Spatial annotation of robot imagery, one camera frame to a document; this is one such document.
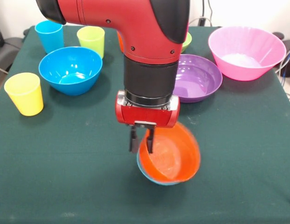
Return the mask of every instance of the purple bowl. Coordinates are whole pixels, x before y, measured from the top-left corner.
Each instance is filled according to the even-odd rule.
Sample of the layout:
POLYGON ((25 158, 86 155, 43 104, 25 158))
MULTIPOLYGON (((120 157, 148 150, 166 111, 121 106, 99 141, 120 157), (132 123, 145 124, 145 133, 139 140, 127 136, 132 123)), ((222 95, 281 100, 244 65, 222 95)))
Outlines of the purple bowl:
POLYGON ((222 81, 213 62, 197 55, 181 55, 173 94, 181 103, 196 103, 213 94, 222 81))

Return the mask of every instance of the table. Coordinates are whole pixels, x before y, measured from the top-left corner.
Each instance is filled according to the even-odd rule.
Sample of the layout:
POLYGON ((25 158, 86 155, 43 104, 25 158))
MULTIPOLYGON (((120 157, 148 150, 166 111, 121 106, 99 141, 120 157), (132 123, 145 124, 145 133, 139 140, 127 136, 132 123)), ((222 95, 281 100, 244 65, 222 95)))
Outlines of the table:
MULTIPOLYGON (((66 46, 79 27, 65 26, 66 46)), ((213 60, 215 28, 190 28, 185 53, 213 60)), ((45 56, 31 28, 9 75, 38 74, 45 56)), ((290 223, 290 103, 273 71, 251 82, 224 77, 208 99, 181 105, 179 121, 202 156, 190 181, 151 183, 128 153, 129 128, 114 100, 123 89, 123 55, 106 29, 104 67, 86 94, 68 97, 41 78, 44 110, 21 116, 0 91, 1 223, 290 223)))

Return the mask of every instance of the lime green cup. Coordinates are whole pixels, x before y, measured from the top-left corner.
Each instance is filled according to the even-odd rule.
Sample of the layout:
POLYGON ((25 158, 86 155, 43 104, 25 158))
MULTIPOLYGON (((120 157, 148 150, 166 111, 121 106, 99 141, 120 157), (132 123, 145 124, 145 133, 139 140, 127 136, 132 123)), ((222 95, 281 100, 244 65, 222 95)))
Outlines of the lime green cup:
POLYGON ((103 28, 86 26, 77 32, 77 36, 81 47, 92 49, 103 58, 105 37, 103 28))

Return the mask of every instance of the pink bowl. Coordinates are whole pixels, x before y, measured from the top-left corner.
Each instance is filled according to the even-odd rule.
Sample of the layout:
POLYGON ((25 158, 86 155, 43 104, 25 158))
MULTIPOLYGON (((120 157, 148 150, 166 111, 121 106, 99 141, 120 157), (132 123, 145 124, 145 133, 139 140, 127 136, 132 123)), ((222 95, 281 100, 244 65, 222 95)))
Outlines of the pink bowl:
POLYGON ((208 45, 220 71, 239 81, 261 77, 286 55, 280 39, 251 27, 219 28, 209 36, 208 45))

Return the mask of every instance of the orange cup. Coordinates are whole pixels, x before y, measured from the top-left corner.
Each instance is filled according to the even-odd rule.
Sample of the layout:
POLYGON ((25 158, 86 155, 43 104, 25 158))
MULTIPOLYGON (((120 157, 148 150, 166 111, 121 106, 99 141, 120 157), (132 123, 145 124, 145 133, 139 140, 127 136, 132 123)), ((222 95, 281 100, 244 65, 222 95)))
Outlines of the orange cup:
POLYGON ((181 123, 173 128, 156 128, 153 153, 146 144, 147 131, 140 144, 140 162, 145 172, 158 182, 184 182, 199 169, 201 157, 198 143, 181 123))
POLYGON ((117 35, 118 35, 120 50, 123 53, 124 52, 124 45, 123 45, 121 34, 118 31, 117 31, 117 35))

